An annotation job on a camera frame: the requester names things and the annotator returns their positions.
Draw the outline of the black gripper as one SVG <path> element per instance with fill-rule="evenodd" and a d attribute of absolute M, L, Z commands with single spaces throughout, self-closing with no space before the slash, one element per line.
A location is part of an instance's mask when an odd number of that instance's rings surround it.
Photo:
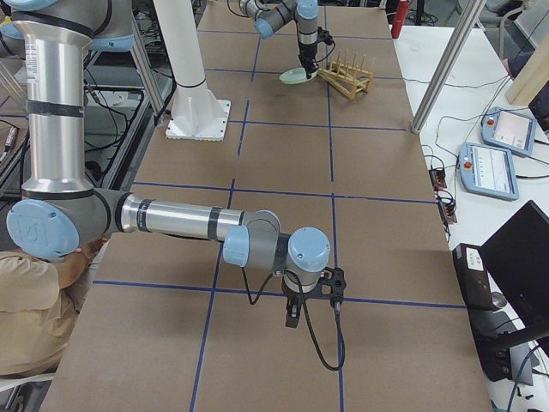
<path fill-rule="evenodd" d="M 316 75 L 318 64 L 316 61 L 317 42 L 311 44 L 298 43 L 299 61 L 305 70 L 305 79 L 311 80 Z"/>
<path fill-rule="evenodd" d="M 292 288 L 290 288 L 286 282 L 281 283 L 281 289 L 282 289 L 282 292 L 287 297 L 287 305 L 286 305 L 287 315 L 286 315 L 285 326 L 288 328 L 296 329 L 299 325 L 300 312 L 301 312 L 301 307 L 303 305 L 301 294 L 297 289 L 293 290 Z M 313 287 L 304 288 L 304 296 L 306 300 L 312 297 L 317 297 L 319 293 L 320 293 L 320 284 L 317 284 L 314 288 Z"/>

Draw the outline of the person's bare hand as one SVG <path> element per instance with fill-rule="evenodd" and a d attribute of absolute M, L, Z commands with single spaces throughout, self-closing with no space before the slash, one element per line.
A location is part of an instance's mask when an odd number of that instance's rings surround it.
<path fill-rule="evenodd" d="M 78 268 L 86 268 L 99 253 L 101 247 L 105 244 L 107 238 L 102 237 L 87 242 L 77 247 L 72 253 L 66 256 L 66 260 L 75 264 Z"/>

